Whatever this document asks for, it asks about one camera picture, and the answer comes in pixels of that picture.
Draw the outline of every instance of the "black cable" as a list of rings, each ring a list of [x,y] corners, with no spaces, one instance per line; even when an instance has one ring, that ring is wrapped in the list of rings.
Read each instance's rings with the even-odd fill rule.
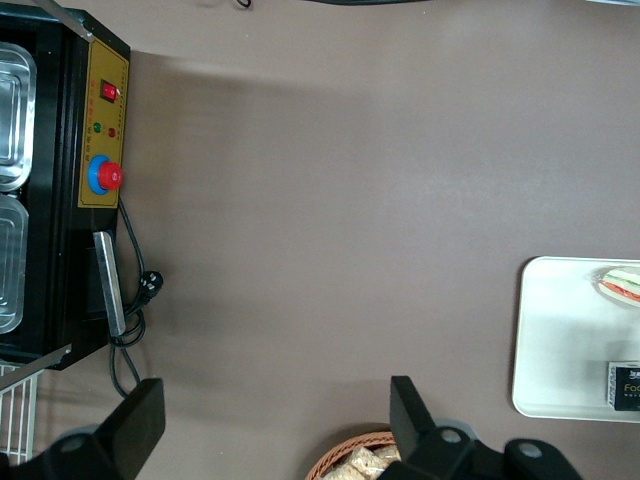
[[[118,202],[118,210],[120,211],[120,215],[122,216],[122,221],[124,222],[124,226],[127,229],[129,238],[131,239],[131,244],[133,245],[133,250],[136,254],[136,261],[138,263],[138,277],[141,278],[142,274],[145,271],[144,257],[142,256],[142,250],[140,249],[140,244],[138,243],[136,234],[133,231],[133,225],[131,224],[131,220],[129,219],[129,214],[127,213],[127,209],[124,206],[122,197]],[[134,313],[136,313],[137,310],[142,308],[141,306],[139,306],[141,297],[142,297],[142,287],[140,285],[140,282],[138,282],[138,287],[136,289],[136,294],[133,298],[133,301],[129,305],[126,305],[124,308],[125,317],[129,317],[130,315],[133,315]]]
[[[116,347],[111,345],[109,348],[109,374],[111,375],[111,383],[122,398],[127,397],[127,392],[122,388],[116,375]]]
[[[144,319],[144,314],[142,313],[142,307],[149,303],[151,297],[149,296],[148,292],[145,292],[143,284],[143,280],[145,278],[145,264],[144,257],[142,256],[142,250],[140,249],[138,239],[136,238],[135,232],[133,231],[133,225],[131,224],[131,219],[129,218],[129,214],[127,213],[127,209],[124,206],[122,198],[118,202],[118,210],[120,211],[122,221],[124,222],[125,228],[131,240],[131,244],[135,251],[139,278],[136,294],[133,301],[127,305],[124,305],[125,320],[129,320],[130,318],[135,316],[137,318],[136,324],[133,325],[133,327],[125,330],[122,335],[119,335],[117,337],[109,337],[109,374],[111,376],[111,383],[113,383],[114,388],[120,394],[120,396],[125,398],[127,396],[127,392],[120,384],[116,372],[116,351],[119,351],[122,354],[136,384],[139,384],[140,375],[138,373],[138,370],[136,369],[135,364],[133,363],[133,360],[131,359],[131,356],[129,355],[129,352],[127,352],[127,349],[133,347],[134,345],[137,345],[144,337],[144,334],[146,332],[146,322]],[[128,338],[134,335],[135,337],[133,338],[133,340],[128,340]]]
[[[425,2],[427,0],[307,0],[309,2],[326,3],[327,5],[391,5],[397,3]]]

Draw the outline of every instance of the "wicker basket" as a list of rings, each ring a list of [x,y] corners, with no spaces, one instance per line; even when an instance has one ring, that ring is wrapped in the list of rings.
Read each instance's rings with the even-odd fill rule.
[[[336,445],[324,454],[311,469],[305,480],[320,480],[331,467],[338,465],[346,456],[359,447],[367,447],[373,450],[395,444],[396,442],[391,432],[365,433],[364,435],[353,437],[340,445]]]

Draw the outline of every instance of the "blue knob ring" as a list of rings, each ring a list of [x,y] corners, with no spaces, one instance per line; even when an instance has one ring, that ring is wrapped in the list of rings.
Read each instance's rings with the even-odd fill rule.
[[[89,170],[87,171],[87,180],[89,180],[89,188],[96,195],[105,195],[108,190],[102,188],[98,182],[98,171],[100,166],[109,161],[106,155],[96,155],[89,162]]]

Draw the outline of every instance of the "stainless steel tray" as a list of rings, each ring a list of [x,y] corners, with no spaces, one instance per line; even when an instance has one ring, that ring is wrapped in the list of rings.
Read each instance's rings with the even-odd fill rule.
[[[0,42],[0,192],[31,173],[36,65],[24,48]]]
[[[22,204],[0,193],[0,334],[22,321],[27,226]]]

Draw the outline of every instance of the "control panel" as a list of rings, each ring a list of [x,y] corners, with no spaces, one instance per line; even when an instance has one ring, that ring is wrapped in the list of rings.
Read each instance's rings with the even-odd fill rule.
[[[99,39],[89,46],[79,208],[117,208],[129,62]]]

